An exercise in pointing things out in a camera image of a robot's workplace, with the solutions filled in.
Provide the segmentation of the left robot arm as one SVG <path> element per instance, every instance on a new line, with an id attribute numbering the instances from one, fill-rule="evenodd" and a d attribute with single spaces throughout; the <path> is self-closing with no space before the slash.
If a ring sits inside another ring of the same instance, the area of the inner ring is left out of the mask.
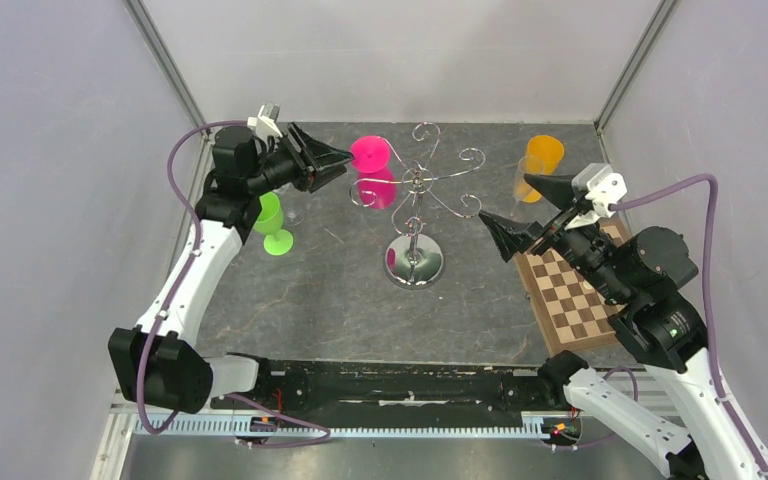
<path id="1" fill-rule="evenodd" d="M 196 127 L 176 142 L 167 159 L 169 179 L 178 150 L 208 131 L 216 133 L 213 168 L 198 201 L 170 184 L 191 220 L 181 255 L 134 327 L 117 328 L 108 340 L 120 390 L 139 409 L 197 413 L 210 399 L 231 393 L 251 408 L 271 401 L 274 383 L 260 372 L 257 358 L 206 358 L 197 352 L 203 316 L 254 229 L 261 197 L 287 184 L 315 192 L 345 174 L 353 159 L 349 151 L 313 138 L 294 122 L 281 130 L 271 120 L 225 120 Z"/>

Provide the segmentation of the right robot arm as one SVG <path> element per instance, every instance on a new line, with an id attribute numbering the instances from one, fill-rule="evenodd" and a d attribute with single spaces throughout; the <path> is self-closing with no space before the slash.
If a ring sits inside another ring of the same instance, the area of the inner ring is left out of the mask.
<path id="1" fill-rule="evenodd" d="M 659 383 L 679 420 L 672 423 L 616 391 L 576 354 L 564 351 L 538 371 L 537 392 L 551 408 L 584 411 L 644 455 L 668 479 L 768 479 L 768 448 L 731 393 L 719 365 L 710 303 L 682 295 L 711 263 L 692 261 L 682 235 L 653 226 L 616 244 L 600 221 L 629 210 L 620 174 L 595 166 L 570 176 L 527 175 L 558 214 L 519 223 L 481 211 L 504 260 L 559 254 L 618 307 L 608 322 L 619 343 Z"/>

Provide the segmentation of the orange wine glass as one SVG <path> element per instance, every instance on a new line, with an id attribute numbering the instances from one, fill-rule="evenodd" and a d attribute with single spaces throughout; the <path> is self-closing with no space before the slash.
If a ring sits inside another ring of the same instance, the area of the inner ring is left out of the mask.
<path id="1" fill-rule="evenodd" d="M 518 161 L 513 186 L 513 197 L 524 203 L 536 203 L 542 195 L 524 179 L 525 174 L 552 174 L 565 154 L 563 143 L 550 135 L 532 137 L 526 146 L 524 156 Z"/>

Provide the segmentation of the pink wine glass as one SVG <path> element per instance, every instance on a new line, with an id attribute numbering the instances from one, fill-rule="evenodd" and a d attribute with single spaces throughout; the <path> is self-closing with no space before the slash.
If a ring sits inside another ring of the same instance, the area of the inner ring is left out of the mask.
<path id="1" fill-rule="evenodd" d="M 364 207 L 383 210 L 397 193 L 395 178 L 388 167 L 391 149 L 385 138 L 363 136 L 351 146 L 351 164 L 357 172 L 354 201 Z"/>

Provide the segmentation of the chrome wine glass rack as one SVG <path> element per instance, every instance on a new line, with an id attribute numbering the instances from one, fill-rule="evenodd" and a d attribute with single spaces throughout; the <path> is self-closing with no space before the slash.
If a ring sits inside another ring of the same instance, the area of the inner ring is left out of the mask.
<path id="1" fill-rule="evenodd" d="M 452 208 L 436 195 L 433 187 L 443 180 L 480 170 L 486 163 L 486 155 L 479 148 L 464 148 L 458 153 L 458 159 L 466 164 L 465 167 L 454 173 L 435 174 L 429 166 L 441 143 L 441 128 L 433 122 L 420 122 L 413 127 L 411 135 L 415 142 L 425 142 L 429 147 L 419 158 L 408 161 L 385 138 L 391 149 L 388 167 L 397 186 L 395 201 L 388 207 L 392 209 L 390 222 L 396 238 L 384 248 L 382 265 L 386 277 L 394 285 L 406 290 L 419 290 L 439 281 L 446 266 L 441 246 L 424 233 L 426 222 L 422 213 L 425 205 L 432 202 L 460 219 L 473 218 L 482 208 L 480 198 L 469 193 L 460 196 L 460 209 Z M 354 201 L 356 181 L 357 178 L 349 190 L 351 202 L 373 209 Z"/>

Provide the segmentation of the clear wine glass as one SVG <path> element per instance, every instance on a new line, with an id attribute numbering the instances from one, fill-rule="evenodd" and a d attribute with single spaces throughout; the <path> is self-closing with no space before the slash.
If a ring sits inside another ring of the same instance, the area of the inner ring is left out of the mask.
<path id="1" fill-rule="evenodd" d="M 284 225 L 296 226 L 305 219 L 304 210 L 296 199 L 297 192 L 291 186 L 285 186 L 276 191 L 284 213 Z"/>

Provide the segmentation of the green wine glass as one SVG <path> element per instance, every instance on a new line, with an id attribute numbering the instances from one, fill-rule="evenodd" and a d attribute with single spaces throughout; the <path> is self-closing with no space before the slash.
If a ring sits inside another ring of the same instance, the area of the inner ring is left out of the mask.
<path id="1" fill-rule="evenodd" d="M 254 230 L 264 236 L 263 248 L 273 256 L 287 254 L 294 245 L 294 237 L 283 228 L 284 212 L 280 198 L 274 192 L 259 197 L 261 212 L 258 215 Z"/>

